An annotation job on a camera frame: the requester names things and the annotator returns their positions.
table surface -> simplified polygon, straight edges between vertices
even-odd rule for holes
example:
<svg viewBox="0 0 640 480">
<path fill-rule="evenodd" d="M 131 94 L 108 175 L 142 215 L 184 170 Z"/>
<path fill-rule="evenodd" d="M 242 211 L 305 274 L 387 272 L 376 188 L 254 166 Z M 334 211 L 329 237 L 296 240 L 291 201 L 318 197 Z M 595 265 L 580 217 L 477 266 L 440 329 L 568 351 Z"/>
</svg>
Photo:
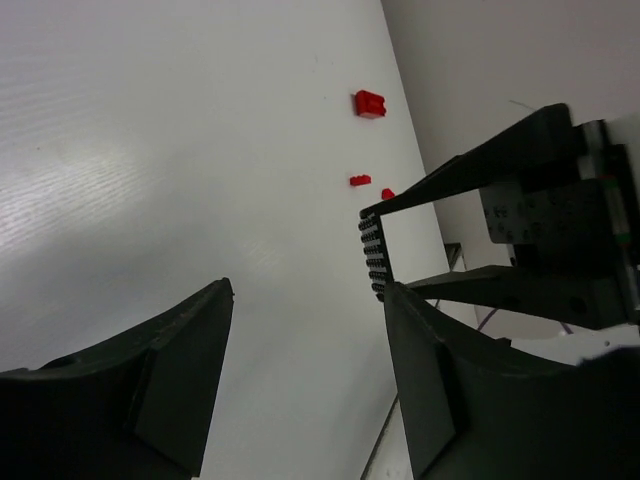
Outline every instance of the table surface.
<svg viewBox="0 0 640 480">
<path fill-rule="evenodd" d="M 0 368 L 228 276 L 202 478 L 358 478 L 395 385 L 357 213 L 424 174 L 379 3 L 26 0 L 0 17 Z M 387 118 L 353 115 L 361 88 Z M 431 206 L 390 221 L 400 280 L 446 271 Z"/>
</svg>

wall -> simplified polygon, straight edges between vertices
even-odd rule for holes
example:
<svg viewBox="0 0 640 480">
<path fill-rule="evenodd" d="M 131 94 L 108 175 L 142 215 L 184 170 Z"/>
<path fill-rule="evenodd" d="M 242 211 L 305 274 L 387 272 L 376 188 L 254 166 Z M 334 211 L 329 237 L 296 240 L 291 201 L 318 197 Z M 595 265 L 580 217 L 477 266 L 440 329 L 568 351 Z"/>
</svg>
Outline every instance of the wall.
<svg viewBox="0 0 640 480">
<path fill-rule="evenodd" d="M 379 2 L 25 0 L 0 18 L 0 368 L 228 276 L 202 478 L 358 478 L 395 385 L 357 213 L 424 175 Z M 360 88 L 388 118 L 353 115 Z M 432 207 L 394 236 L 401 280 L 447 270 Z"/>
<path fill-rule="evenodd" d="M 422 159 L 432 171 L 556 102 L 576 122 L 640 106 L 640 3 L 382 0 Z M 436 206 L 443 237 L 467 268 L 507 264 L 488 237 L 476 192 Z M 479 309 L 483 318 L 486 309 Z M 494 336 L 548 337 L 555 322 L 499 312 Z"/>
</svg>

gray wall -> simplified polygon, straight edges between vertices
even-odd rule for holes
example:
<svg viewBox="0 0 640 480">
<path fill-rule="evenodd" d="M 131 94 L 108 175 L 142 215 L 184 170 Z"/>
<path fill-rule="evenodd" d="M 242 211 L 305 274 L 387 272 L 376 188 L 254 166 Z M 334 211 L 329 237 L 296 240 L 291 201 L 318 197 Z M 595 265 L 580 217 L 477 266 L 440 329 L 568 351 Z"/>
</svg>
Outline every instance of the gray wall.
<svg viewBox="0 0 640 480">
<path fill-rule="evenodd" d="M 427 171 L 500 132 L 529 108 L 568 103 L 576 121 L 640 106 L 635 0 L 382 0 Z M 476 192 L 436 205 L 467 268 L 506 264 Z M 479 309 L 482 318 L 485 309 Z M 492 335 L 545 337 L 558 326 L 498 313 Z"/>
</svg>

red object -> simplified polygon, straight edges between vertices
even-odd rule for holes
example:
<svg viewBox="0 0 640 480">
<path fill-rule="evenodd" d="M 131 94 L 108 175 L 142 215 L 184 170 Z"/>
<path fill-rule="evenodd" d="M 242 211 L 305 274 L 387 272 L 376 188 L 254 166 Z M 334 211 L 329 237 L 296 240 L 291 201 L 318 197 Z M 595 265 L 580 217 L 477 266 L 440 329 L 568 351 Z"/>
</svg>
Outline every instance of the red object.
<svg viewBox="0 0 640 480">
<path fill-rule="evenodd" d="M 369 175 L 356 175 L 349 179 L 349 184 L 352 187 L 359 187 L 360 185 L 369 185 L 371 183 L 371 177 Z"/>
<path fill-rule="evenodd" d="M 390 188 L 385 188 L 382 191 L 382 199 L 383 200 L 389 200 L 390 198 L 393 198 L 395 196 L 396 196 L 396 194 L 393 193 L 393 190 L 391 190 Z"/>
<path fill-rule="evenodd" d="M 387 109 L 384 108 L 384 97 L 360 90 L 356 93 L 356 113 L 364 118 L 384 117 L 387 114 Z"/>
</svg>

small red piece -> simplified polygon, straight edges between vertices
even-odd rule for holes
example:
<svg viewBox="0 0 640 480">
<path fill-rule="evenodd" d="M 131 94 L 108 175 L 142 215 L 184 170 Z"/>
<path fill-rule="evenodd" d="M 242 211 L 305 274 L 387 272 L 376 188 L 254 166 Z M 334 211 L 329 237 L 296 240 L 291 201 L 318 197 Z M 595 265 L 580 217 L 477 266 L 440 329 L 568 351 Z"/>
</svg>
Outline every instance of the small red piece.
<svg viewBox="0 0 640 480">
<path fill-rule="evenodd" d="M 384 108 L 384 97 L 360 90 L 356 93 L 356 113 L 364 118 L 384 117 L 387 114 L 387 109 Z"/>
<path fill-rule="evenodd" d="M 390 198 L 393 198 L 395 196 L 396 196 L 396 194 L 393 193 L 393 190 L 391 190 L 390 188 L 385 188 L 382 191 L 382 199 L 383 200 L 389 200 Z"/>
<path fill-rule="evenodd" d="M 360 185 L 369 185 L 371 183 L 371 177 L 369 175 L 356 175 L 349 179 L 349 184 L 352 187 L 359 187 Z"/>
</svg>

